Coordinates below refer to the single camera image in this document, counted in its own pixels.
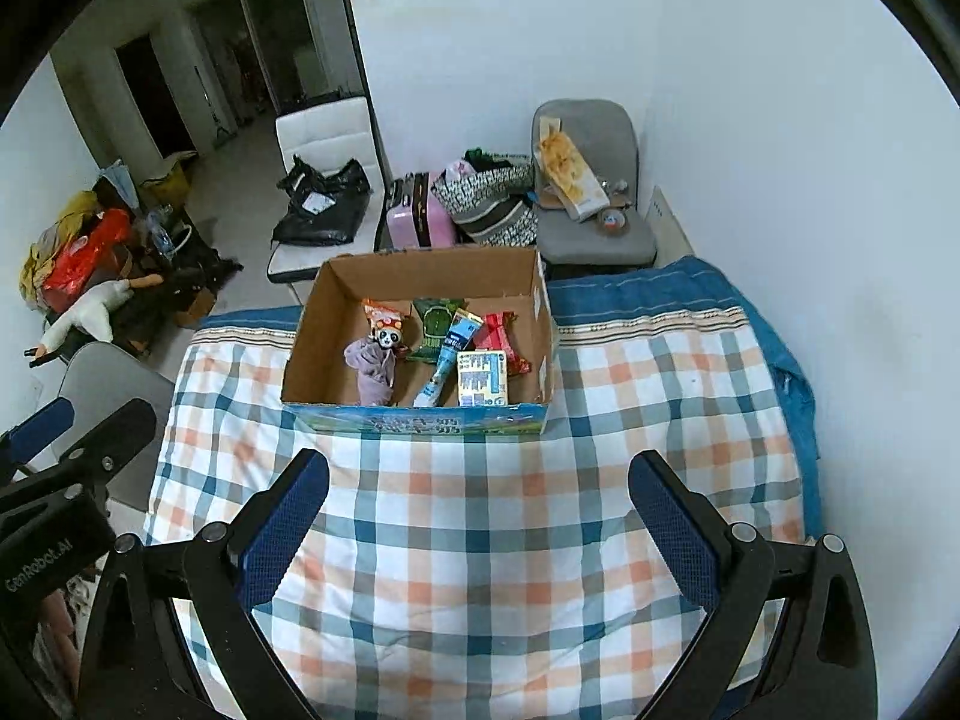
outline pink suitcase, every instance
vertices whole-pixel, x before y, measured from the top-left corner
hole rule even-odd
[[[392,187],[387,228],[394,248],[450,248],[457,228],[431,187],[440,173],[408,173]]]

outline yellow cloth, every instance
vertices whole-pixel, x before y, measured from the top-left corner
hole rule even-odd
[[[30,256],[20,271],[20,294],[31,308],[46,308],[40,288],[53,272],[56,255],[77,237],[85,220],[99,210],[100,204],[93,191],[79,191],[66,204],[56,223],[47,228],[30,247]]]

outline white stuffed toy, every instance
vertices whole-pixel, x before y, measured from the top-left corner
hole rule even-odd
[[[113,328],[110,327],[110,312],[120,308],[133,297],[133,290],[141,287],[156,287],[163,283],[163,276],[152,274],[143,278],[104,281],[91,287],[67,309],[56,322],[50,325],[40,339],[34,358],[57,351],[66,340],[71,327],[77,327],[97,341],[113,341]]]

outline open box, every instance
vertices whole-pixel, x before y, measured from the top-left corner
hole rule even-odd
[[[394,406],[359,406],[356,371],[344,348],[370,331],[361,301],[400,309],[403,339],[422,338],[415,298],[464,298],[474,314],[512,311],[512,346],[531,373],[508,384],[508,406],[462,408],[456,371],[435,408],[414,409],[414,397],[435,367],[397,361]],[[539,433],[553,391],[553,319],[541,261],[532,248],[455,247],[410,250],[329,260],[317,274],[294,350],[283,375],[281,399],[310,428],[323,432],[457,435]]]

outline green snack package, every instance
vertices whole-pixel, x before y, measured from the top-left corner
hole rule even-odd
[[[453,312],[463,308],[466,300],[446,300],[443,298],[420,298],[414,300],[414,308],[424,324],[424,340],[407,355],[407,360],[418,362],[437,362],[440,347],[453,322]]]

